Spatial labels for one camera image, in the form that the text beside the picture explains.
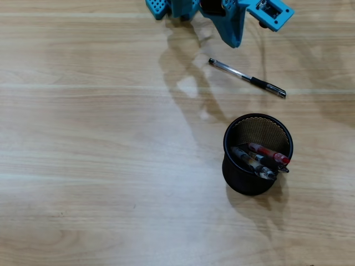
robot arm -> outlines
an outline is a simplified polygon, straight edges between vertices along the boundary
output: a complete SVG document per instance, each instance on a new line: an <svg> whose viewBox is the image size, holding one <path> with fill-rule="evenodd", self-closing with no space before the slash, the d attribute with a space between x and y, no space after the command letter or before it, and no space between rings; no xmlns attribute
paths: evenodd
<svg viewBox="0 0 355 266"><path fill-rule="evenodd" d="M241 43L246 11L274 32L295 13L280 0L146 0L146 3L156 19L162 19L169 10L173 17L190 19L200 10L232 48Z"/></svg>

blue plastic robot part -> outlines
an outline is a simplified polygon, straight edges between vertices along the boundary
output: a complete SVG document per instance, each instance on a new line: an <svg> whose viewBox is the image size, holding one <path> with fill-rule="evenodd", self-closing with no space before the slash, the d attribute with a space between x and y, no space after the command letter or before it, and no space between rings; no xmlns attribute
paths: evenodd
<svg viewBox="0 0 355 266"><path fill-rule="evenodd" d="M190 20L199 10L199 0L145 0L155 19L162 19L167 13L174 18Z"/></svg>
<svg viewBox="0 0 355 266"><path fill-rule="evenodd" d="M274 32L295 13L280 0L146 0L146 4L156 19L170 11L175 18L191 19L199 9L232 48L241 44L246 11Z"/></svg>

wood grain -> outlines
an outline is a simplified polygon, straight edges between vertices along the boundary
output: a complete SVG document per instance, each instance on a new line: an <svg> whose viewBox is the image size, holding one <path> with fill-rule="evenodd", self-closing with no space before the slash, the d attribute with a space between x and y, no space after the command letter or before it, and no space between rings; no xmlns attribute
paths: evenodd
<svg viewBox="0 0 355 266"><path fill-rule="evenodd" d="M0 265L354 266L355 2L287 4L280 32L247 16L231 49L201 15L157 22L143 0L2 0ZM257 197L221 172L250 112L295 143Z"/></svg>

ballpoint pen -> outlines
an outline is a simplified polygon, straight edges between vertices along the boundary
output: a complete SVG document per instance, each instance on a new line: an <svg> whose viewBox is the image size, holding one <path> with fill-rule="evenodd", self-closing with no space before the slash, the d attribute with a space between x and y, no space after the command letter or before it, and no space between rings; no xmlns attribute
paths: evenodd
<svg viewBox="0 0 355 266"><path fill-rule="evenodd" d="M284 165L290 163L290 159L286 155L283 155L276 151L269 150L259 144L249 143L248 147L251 151L261 155L268 156L269 158L274 159L276 162L282 163Z"/></svg>
<svg viewBox="0 0 355 266"><path fill-rule="evenodd" d="M245 151L243 151L238 147L232 147L231 150L240 160L246 163L258 177L267 180L276 180L276 176L274 172L272 172L266 166L253 160Z"/></svg>
<svg viewBox="0 0 355 266"><path fill-rule="evenodd" d="M283 89L281 89L275 85L272 85L268 82L254 78L253 76L248 76L246 74L243 74L242 72L239 72L238 70L235 70L235 69L231 68L230 66L223 64L215 59L210 58L209 63L210 63L210 65L213 65L217 68L227 71L228 73L230 73L234 76L237 76L240 79L243 79L245 81L250 82L251 84L253 84L255 86L258 86L261 89L264 89L264 90L267 90L271 93L274 93L281 98L286 98L286 92Z"/></svg>
<svg viewBox="0 0 355 266"><path fill-rule="evenodd" d="M271 169L278 169L279 171L289 173L289 169L281 163L277 163L275 160L272 158L269 158L267 156L262 156L260 154L256 154L255 152L249 151L248 155L254 159L255 161L261 163L262 165L265 165Z"/></svg>

